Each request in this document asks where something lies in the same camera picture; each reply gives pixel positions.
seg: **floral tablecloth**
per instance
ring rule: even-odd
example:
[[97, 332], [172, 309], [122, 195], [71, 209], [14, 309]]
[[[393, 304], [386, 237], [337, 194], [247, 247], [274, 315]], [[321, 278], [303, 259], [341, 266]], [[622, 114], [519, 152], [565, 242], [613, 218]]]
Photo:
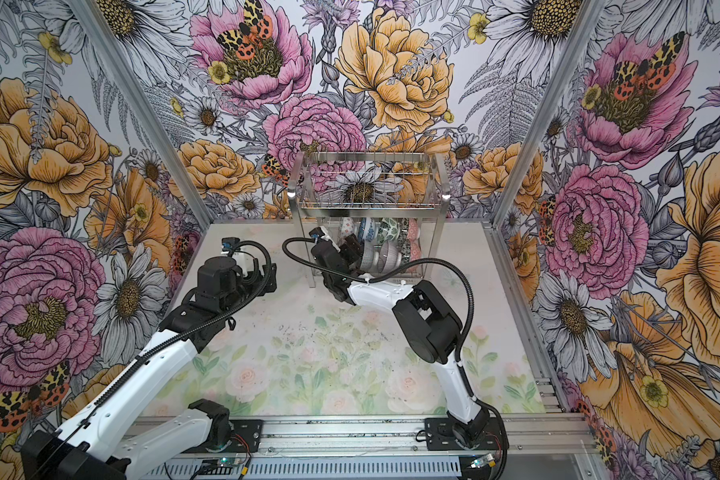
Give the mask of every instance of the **floral tablecloth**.
[[[278, 264], [277, 292], [236, 315], [235, 331], [221, 331], [143, 415], [177, 415], [203, 397], [234, 416], [445, 412], [432, 368], [408, 347], [391, 314], [339, 303], [320, 283], [308, 287], [306, 270], [280, 248], [295, 232], [291, 224], [211, 226], [176, 299], [194, 286], [205, 259], [219, 254], [224, 236], [254, 239], [269, 249]], [[480, 224], [448, 224], [438, 256], [459, 266], [475, 292], [476, 314], [462, 357], [476, 393], [503, 412], [543, 412]], [[461, 282], [449, 270], [435, 269], [432, 282], [463, 319]]]

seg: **ceramic bowl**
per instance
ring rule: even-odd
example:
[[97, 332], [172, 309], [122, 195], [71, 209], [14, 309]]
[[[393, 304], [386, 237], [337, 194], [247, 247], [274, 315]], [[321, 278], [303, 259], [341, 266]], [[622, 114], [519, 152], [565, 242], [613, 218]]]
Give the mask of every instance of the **ceramic bowl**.
[[414, 242], [414, 240], [418, 240], [418, 221], [416, 221], [415, 218], [411, 218], [408, 223], [408, 235], [405, 236], [405, 238], [409, 239], [411, 243]]
[[[418, 242], [411, 242], [411, 262], [413, 260], [418, 260], [422, 258], [422, 248], [418, 245]], [[416, 273], [416, 269], [418, 268], [418, 265], [412, 266], [408, 269], [409, 274]]]
[[378, 269], [387, 274], [400, 264], [401, 255], [398, 246], [393, 242], [384, 242], [382, 252], [378, 255]]
[[355, 221], [349, 217], [345, 216], [342, 218], [342, 225], [338, 228], [338, 238], [346, 238], [347, 236], [350, 236], [355, 233]]
[[373, 242], [378, 233], [378, 222], [366, 216], [360, 220], [360, 229], [358, 231], [358, 240], [362, 242]]
[[371, 268], [373, 268], [373, 266], [376, 264], [374, 262], [375, 253], [376, 252], [373, 248], [373, 244], [371, 242], [365, 242], [365, 245], [363, 246], [362, 260], [360, 262], [360, 270], [368, 272]]
[[402, 258], [400, 259], [401, 264], [407, 264], [411, 261], [411, 241], [406, 240], [403, 242], [403, 245], [400, 245], [400, 255]]
[[394, 218], [382, 218], [378, 223], [378, 241], [393, 242], [400, 236], [400, 224]]

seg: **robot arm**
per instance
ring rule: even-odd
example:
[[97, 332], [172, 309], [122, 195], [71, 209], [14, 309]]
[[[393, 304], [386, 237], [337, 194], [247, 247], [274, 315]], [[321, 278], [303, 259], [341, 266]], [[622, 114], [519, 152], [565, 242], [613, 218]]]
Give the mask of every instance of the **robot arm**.
[[[411, 349], [422, 360], [431, 363], [445, 393], [448, 414], [455, 420], [454, 437], [466, 448], [472, 448], [490, 419], [489, 407], [474, 396], [464, 369], [456, 361], [458, 338], [462, 324], [456, 312], [430, 282], [374, 282], [369, 274], [365, 282], [352, 280], [350, 265], [362, 256], [362, 248], [354, 235], [339, 246], [325, 227], [310, 232], [311, 248], [316, 265], [340, 272], [322, 272], [323, 285], [342, 302], [391, 311]], [[283, 245], [286, 254], [294, 258]]]

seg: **stainless steel wire rack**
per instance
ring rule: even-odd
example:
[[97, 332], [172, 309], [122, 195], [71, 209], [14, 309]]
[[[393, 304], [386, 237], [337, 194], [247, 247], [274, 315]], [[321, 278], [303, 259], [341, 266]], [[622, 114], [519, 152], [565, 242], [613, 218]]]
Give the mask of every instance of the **stainless steel wire rack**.
[[[298, 234], [306, 221], [338, 232], [343, 217], [415, 218], [434, 222], [426, 256], [435, 256], [451, 201], [445, 154], [314, 152], [298, 154], [288, 180], [288, 202]], [[311, 257], [308, 246], [307, 257]], [[307, 275], [315, 286], [318, 272]], [[427, 269], [415, 274], [426, 277]]]

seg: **pink peony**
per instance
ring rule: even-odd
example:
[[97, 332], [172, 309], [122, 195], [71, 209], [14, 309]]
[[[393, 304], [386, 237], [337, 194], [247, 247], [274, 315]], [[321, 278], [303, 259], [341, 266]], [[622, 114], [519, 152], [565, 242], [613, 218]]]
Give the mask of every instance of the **pink peony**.
[[[362, 125], [355, 114], [313, 94], [290, 98], [278, 114], [264, 120], [263, 127], [269, 138], [269, 154], [288, 171], [299, 151], [365, 150]], [[315, 165], [312, 168], [315, 189], [324, 190], [326, 182], [335, 179], [338, 172], [360, 170], [364, 165], [362, 161]]]
[[578, 165], [556, 201], [554, 246], [547, 248], [550, 270], [577, 278], [598, 300], [619, 293], [648, 246], [634, 179], [615, 165], [592, 171]]
[[99, 350], [96, 256], [49, 228], [24, 228], [0, 240], [0, 393], [26, 391], [60, 363], [75, 375]]
[[605, 47], [584, 80], [586, 91], [582, 108], [568, 127], [568, 138], [601, 160], [619, 162], [633, 170], [657, 156], [685, 127], [692, 108], [683, 108], [688, 98], [696, 62], [688, 60], [689, 37], [674, 61], [675, 72], [657, 90], [636, 89], [627, 100], [614, 97], [617, 82], [614, 68], [619, 62], [640, 64], [651, 58], [661, 43], [652, 47], [648, 40], [636, 44], [619, 33]]
[[312, 44], [308, 35], [298, 35], [282, 7], [275, 13], [265, 0], [262, 5], [264, 14], [272, 19], [272, 39], [265, 40], [254, 58], [247, 61], [234, 54], [225, 56], [224, 48], [216, 41], [219, 34], [240, 28], [241, 5], [235, 13], [225, 6], [221, 16], [208, 11], [207, 17], [193, 15], [190, 19], [192, 48], [200, 53], [195, 55], [195, 65], [223, 70], [217, 76], [221, 84], [212, 80], [209, 84], [222, 90], [223, 97], [229, 100], [226, 105], [222, 102], [222, 107], [233, 113], [284, 101], [307, 90], [312, 80]]

